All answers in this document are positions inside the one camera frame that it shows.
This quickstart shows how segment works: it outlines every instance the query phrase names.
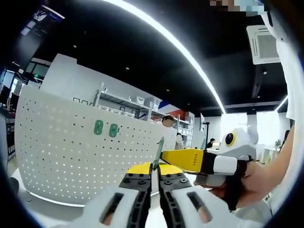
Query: led light strip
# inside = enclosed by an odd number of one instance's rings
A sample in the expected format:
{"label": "led light strip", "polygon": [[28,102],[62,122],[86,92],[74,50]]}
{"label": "led light strip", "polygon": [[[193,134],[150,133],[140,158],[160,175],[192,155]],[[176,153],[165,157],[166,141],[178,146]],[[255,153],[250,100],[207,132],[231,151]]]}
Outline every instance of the led light strip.
{"label": "led light strip", "polygon": [[103,1],[109,2],[113,5],[116,5],[122,9],[136,15],[137,17],[139,17],[140,19],[144,20],[149,25],[151,25],[153,28],[155,28],[157,31],[159,31],[161,34],[163,34],[188,59],[188,61],[197,70],[197,72],[202,77],[202,79],[205,81],[205,83],[207,84],[211,93],[215,97],[218,105],[220,106],[220,108],[222,110],[222,113],[226,114],[226,111],[219,98],[219,95],[215,91],[212,83],[210,82],[209,78],[206,76],[205,72],[201,69],[201,67],[199,66],[197,61],[194,59],[194,57],[190,54],[190,52],[167,29],[165,29],[160,23],[158,23],[156,20],[154,20],[148,14],[144,13],[140,9],[136,8],[135,6],[129,4],[125,1],[122,1],[122,0],[103,0]]}
{"label": "led light strip", "polygon": [[288,100],[288,96],[286,96],[281,104],[275,109],[275,112],[279,111],[279,109],[285,104],[285,102]]}

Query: ceiling vent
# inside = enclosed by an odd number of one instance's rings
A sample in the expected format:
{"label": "ceiling vent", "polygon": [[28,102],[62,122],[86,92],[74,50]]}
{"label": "ceiling vent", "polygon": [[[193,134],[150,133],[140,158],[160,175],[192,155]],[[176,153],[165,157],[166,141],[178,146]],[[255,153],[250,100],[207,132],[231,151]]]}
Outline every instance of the ceiling vent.
{"label": "ceiling vent", "polygon": [[265,25],[247,26],[247,33],[254,65],[280,62],[276,51],[276,38]]}

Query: pegboard wall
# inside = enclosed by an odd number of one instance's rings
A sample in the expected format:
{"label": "pegboard wall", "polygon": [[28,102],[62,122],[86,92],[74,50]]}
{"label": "pegboard wall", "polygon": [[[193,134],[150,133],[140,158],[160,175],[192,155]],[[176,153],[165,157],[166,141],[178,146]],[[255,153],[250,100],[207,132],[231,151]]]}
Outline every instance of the pegboard wall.
{"label": "pegboard wall", "polygon": [[[58,203],[86,204],[121,182],[128,168],[153,162],[158,142],[174,150],[176,130],[64,100],[24,86],[15,145],[26,189]],[[152,192],[158,191],[157,176]]]}

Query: human hand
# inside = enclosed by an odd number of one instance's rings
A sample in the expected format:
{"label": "human hand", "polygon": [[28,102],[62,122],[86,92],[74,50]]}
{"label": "human hand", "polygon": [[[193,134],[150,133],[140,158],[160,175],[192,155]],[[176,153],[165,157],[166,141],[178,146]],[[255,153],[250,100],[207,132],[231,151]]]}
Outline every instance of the human hand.
{"label": "human hand", "polygon": [[[242,178],[245,191],[241,195],[237,208],[246,207],[255,202],[261,201],[276,184],[272,180],[272,175],[267,166],[263,167],[255,162],[249,162],[245,177]],[[211,188],[210,192],[222,198],[225,195],[225,184],[220,187],[203,186]]]}

